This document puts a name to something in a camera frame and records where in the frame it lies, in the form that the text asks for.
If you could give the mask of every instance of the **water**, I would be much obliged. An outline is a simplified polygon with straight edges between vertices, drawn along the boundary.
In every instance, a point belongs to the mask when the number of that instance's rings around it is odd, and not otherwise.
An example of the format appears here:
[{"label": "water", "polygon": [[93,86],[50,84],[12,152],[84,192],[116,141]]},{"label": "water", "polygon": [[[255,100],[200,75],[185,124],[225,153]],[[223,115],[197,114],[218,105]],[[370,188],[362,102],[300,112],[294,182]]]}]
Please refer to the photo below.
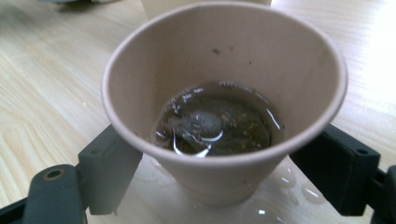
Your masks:
[{"label": "water", "polygon": [[316,204],[325,203],[326,199],[324,198],[323,194],[315,187],[312,182],[306,182],[302,185],[302,192],[305,198],[311,202]]},{"label": "water", "polygon": [[288,223],[284,219],[284,213],[277,207],[274,202],[266,200],[254,199],[247,201],[246,209],[239,223]]},{"label": "water", "polygon": [[253,89],[211,82],[171,99],[154,143],[178,154],[225,156],[268,148],[283,139],[273,105]]},{"label": "water", "polygon": [[292,188],[296,185],[296,176],[289,166],[279,166],[273,172],[273,179],[283,188]]}]

